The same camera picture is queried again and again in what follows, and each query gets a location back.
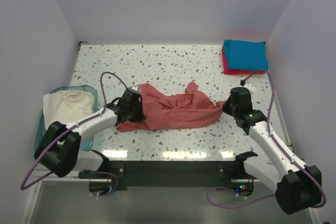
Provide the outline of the salmon pink t shirt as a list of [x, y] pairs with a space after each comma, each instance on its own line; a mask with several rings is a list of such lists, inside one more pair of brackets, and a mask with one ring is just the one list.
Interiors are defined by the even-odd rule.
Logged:
[[127, 120], [116, 126], [119, 132], [206, 127], [218, 121], [226, 103], [214, 103], [193, 81], [187, 85], [184, 93], [171, 96], [162, 94], [149, 83], [140, 87], [145, 120]]

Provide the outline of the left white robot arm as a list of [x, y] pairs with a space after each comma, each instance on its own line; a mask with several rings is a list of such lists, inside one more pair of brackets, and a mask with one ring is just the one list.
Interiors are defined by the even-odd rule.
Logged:
[[108, 103], [79, 122], [52, 123], [38, 145], [34, 159], [58, 177], [65, 177], [73, 170], [98, 171], [109, 159], [95, 150], [81, 151], [80, 144], [123, 122], [144, 119], [139, 91], [127, 88], [117, 103]]

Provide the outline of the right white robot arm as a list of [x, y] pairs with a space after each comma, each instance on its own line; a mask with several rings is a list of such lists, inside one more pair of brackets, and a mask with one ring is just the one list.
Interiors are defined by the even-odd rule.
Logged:
[[269, 159], [264, 161], [253, 151], [239, 154], [230, 170], [231, 176], [247, 175], [260, 180], [289, 215], [325, 202], [320, 170], [314, 165], [308, 166], [278, 139], [266, 116], [253, 109], [247, 88], [231, 89], [223, 112], [235, 119], [237, 126], [261, 147]]

